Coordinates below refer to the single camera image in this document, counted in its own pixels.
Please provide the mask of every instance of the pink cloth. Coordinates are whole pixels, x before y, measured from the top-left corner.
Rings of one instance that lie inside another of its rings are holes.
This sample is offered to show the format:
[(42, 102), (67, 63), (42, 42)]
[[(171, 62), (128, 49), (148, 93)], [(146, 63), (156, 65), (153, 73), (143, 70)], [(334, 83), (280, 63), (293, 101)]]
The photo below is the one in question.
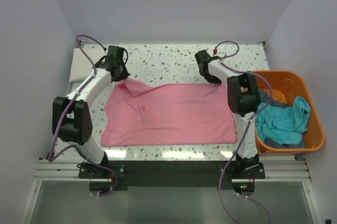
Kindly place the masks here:
[(236, 142), (225, 85), (119, 82), (105, 105), (103, 146)]

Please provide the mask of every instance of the dark gray fabric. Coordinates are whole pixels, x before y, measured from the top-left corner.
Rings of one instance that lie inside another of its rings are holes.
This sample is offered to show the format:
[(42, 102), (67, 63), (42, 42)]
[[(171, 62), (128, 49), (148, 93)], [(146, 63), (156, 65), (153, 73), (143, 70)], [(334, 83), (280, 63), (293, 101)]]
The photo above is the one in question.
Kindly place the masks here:
[[(260, 98), (261, 98), (261, 102), (263, 103), (267, 103), (267, 101), (269, 100), (269, 95), (265, 90), (259, 89), (259, 93), (260, 93)], [(281, 108), (287, 108), (287, 107), (291, 107), (289, 104), (287, 103), (282, 103), (279, 102), (277, 100), (272, 99), (272, 102), (270, 103), (270, 105), (272, 107), (281, 107)], [(270, 139), (268, 137), (266, 137), (265, 144), (267, 144), (269, 147), (275, 148), (275, 149), (305, 149), (305, 143), (304, 140), (302, 138), (302, 141), (299, 144), (278, 144), (276, 141), (274, 141), (273, 139)]]

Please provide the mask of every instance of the blue towel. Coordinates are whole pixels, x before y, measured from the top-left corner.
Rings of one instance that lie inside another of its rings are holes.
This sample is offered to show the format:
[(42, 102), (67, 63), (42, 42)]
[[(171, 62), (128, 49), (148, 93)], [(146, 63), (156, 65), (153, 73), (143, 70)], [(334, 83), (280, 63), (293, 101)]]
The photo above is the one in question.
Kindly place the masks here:
[(256, 116), (257, 134), (263, 142), (268, 137), (278, 144), (299, 144), (307, 131), (309, 116), (310, 106), (299, 96), (292, 107), (267, 106)]

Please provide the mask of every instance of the gray wall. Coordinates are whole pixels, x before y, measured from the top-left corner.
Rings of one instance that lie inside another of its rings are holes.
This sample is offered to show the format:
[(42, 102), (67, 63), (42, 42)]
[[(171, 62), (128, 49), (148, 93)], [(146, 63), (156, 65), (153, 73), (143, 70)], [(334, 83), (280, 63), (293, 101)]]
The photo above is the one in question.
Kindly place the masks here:
[(306, 155), (324, 218), (337, 221), (337, 0), (291, 0), (267, 43), (271, 67), (299, 73), (323, 122), (326, 144)]
[(0, 223), (21, 218), (74, 40), (56, 0), (0, 0)]
[(57, 0), (75, 34), (104, 42), (251, 43), (272, 34), (290, 0)]

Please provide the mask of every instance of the purple cable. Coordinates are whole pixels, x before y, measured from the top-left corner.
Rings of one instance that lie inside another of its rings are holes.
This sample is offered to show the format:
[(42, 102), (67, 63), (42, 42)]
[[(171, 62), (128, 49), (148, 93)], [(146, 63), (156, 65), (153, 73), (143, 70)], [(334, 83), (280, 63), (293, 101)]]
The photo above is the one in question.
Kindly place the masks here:
[[(227, 208), (227, 206), (226, 206), (226, 204), (225, 204), (225, 202), (224, 202), (224, 200), (223, 200), (223, 198), (222, 198), (222, 193), (221, 193), (222, 179), (223, 179), (223, 176), (224, 176), (224, 174), (225, 174), (225, 172), (226, 172), (226, 169), (227, 169), (228, 165), (230, 164), (230, 162), (231, 162), (231, 161), (233, 160), (233, 158), (235, 157), (236, 153), (238, 152), (238, 150), (240, 149), (240, 147), (241, 147), (241, 145), (242, 145), (242, 143), (243, 143), (244, 138), (245, 138), (246, 135), (247, 135), (248, 129), (249, 129), (250, 125), (251, 125), (251, 120), (252, 120), (258, 113), (260, 113), (262, 110), (264, 110), (264, 109), (271, 103), (272, 97), (273, 97), (273, 90), (272, 90), (271, 85), (268, 83), (268, 81), (267, 81), (264, 77), (262, 77), (261, 75), (259, 75), (259, 74), (257, 74), (257, 73), (254, 73), (254, 72), (250, 72), (250, 71), (234, 70), (233, 68), (231, 68), (231, 67), (225, 65), (222, 61), (225, 60), (225, 59), (228, 58), (228, 57), (235, 56), (235, 55), (239, 52), (240, 48), (239, 48), (239, 45), (238, 45), (237, 43), (232, 42), (232, 41), (224, 41), (224, 42), (221, 42), (221, 43), (219, 43), (215, 48), (217, 48), (219, 45), (224, 44), (224, 43), (232, 43), (232, 44), (236, 45), (236, 46), (237, 46), (237, 51), (236, 51), (234, 54), (230, 55), (230, 56), (226, 56), (226, 55), (225, 55), (224, 57), (222, 57), (222, 58), (220, 59), (220, 64), (221, 64), (223, 67), (225, 67), (226, 69), (228, 69), (228, 70), (230, 70), (230, 71), (232, 71), (232, 72), (234, 72), (234, 73), (252, 74), (252, 75), (254, 75), (254, 76), (256, 76), (256, 77), (262, 79), (262, 80), (267, 84), (267, 86), (268, 86), (268, 88), (269, 88), (269, 91), (270, 91), (270, 99), (267, 101), (267, 103), (266, 103), (262, 108), (260, 108), (258, 111), (256, 111), (256, 112), (249, 118), (249, 121), (248, 121), (247, 126), (246, 126), (246, 128), (245, 128), (245, 131), (244, 131), (244, 133), (243, 133), (243, 135), (242, 135), (242, 138), (241, 138), (241, 140), (240, 140), (240, 142), (239, 142), (239, 145), (237, 146), (237, 148), (236, 148), (236, 150), (234, 151), (234, 153), (233, 153), (233, 155), (231, 156), (231, 158), (230, 158), (230, 159), (228, 160), (228, 162), (226, 163), (226, 165), (225, 165), (225, 167), (223, 168), (223, 170), (222, 170), (222, 172), (221, 172), (221, 175), (220, 175), (220, 180), (219, 180), (219, 197), (220, 197), (220, 202), (221, 202), (223, 208), (225, 209), (225, 211), (227, 212), (228, 216), (231, 217), (231, 219), (234, 220), (237, 224), (241, 224), (241, 222), (239, 222), (239, 221), (238, 221), (238, 220), (237, 220), (237, 219), (230, 213), (230, 211), (228, 210), (228, 208)], [(268, 224), (270, 224), (270, 223), (271, 223), (271, 215), (270, 215), (270, 212), (268, 211), (267, 207), (266, 207), (264, 204), (262, 204), (261, 202), (259, 202), (258, 200), (256, 200), (256, 199), (253, 199), (253, 198), (251, 198), (251, 197), (247, 197), (247, 199), (251, 200), (252, 202), (257, 203), (258, 205), (260, 205), (260, 206), (265, 210), (265, 212), (266, 212), (267, 215), (268, 215)]]
[(80, 45), (80, 41), (78, 40), (79, 37), (87, 37), (95, 42), (97, 42), (103, 49), (104, 51), (106, 51), (106, 48), (99, 42), (97, 41), (96, 39), (90, 37), (90, 36), (87, 36), (87, 35), (78, 35), (76, 36), (76, 43), (79, 47), (79, 49), (81, 50), (81, 52), (84, 54), (84, 56), (90, 61), (90, 63), (92, 64), (93, 66), (93, 69), (94, 69), (94, 75), (92, 75), (79, 89), (78, 89), (78, 93), (74, 95), (74, 97), (70, 100), (70, 102), (68, 103), (68, 105), (64, 108), (63, 112), (61, 113), (61, 116), (60, 116), (60, 119), (58, 120), (57, 122), (57, 126), (56, 126), (56, 129), (55, 129), (55, 133), (54, 133), (54, 138), (53, 138), (53, 141), (52, 141), (52, 144), (51, 144), (51, 147), (50, 147), (50, 150), (49, 150), (49, 157), (48, 157), (48, 161), (49, 162), (53, 162), (56, 158), (58, 158), (63, 152), (65, 152), (66, 150), (70, 149), (70, 148), (76, 148), (78, 154), (85, 160), (87, 160), (90, 164), (94, 165), (94, 166), (97, 166), (101, 169), (105, 169), (105, 170), (108, 170), (109, 172), (113, 173), (114, 174), (114, 177), (115, 177), (115, 183), (114, 183), (114, 186), (113, 188), (110, 189), (110, 191), (104, 193), (104, 194), (101, 194), (99, 195), (99, 197), (101, 196), (105, 196), (105, 195), (108, 195), (112, 190), (114, 190), (117, 186), (117, 181), (118, 181), (118, 178), (117, 178), (117, 174), (114, 170), (112, 169), (109, 169), (107, 167), (104, 167), (104, 166), (101, 166), (101, 165), (98, 165), (94, 162), (92, 162), (91, 160), (89, 160), (88, 158), (86, 158), (81, 152), (80, 150), (77, 148), (76, 145), (69, 145), (67, 147), (65, 147), (64, 149), (62, 149), (60, 152), (58, 152), (56, 155), (54, 153), (54, 149), (55, 149), (55, 145), (56, 145), (56, 142), (57, 142), (57, 138), (58, 138), (58, 133), (60, 132), (60, 128), (61, 128), (61, 125), (62, 125), (62, 121), (64, 119), (64, 117), (66, 116), (67, 114), (67, 111), (70, 109), (70, 107), (72, 106), (72, 104), (74, 103), (74, 101), (76, 100), (76, 98), (78, 97), (78, 95), (81, 93), (81, 91), (95, 78), (96, 76), (96, 66), (94, 64), (94, 62), (91, 60), (91, 58), (88, 56), (88, 54), (83, 50), (83, 48), (81, 47)]

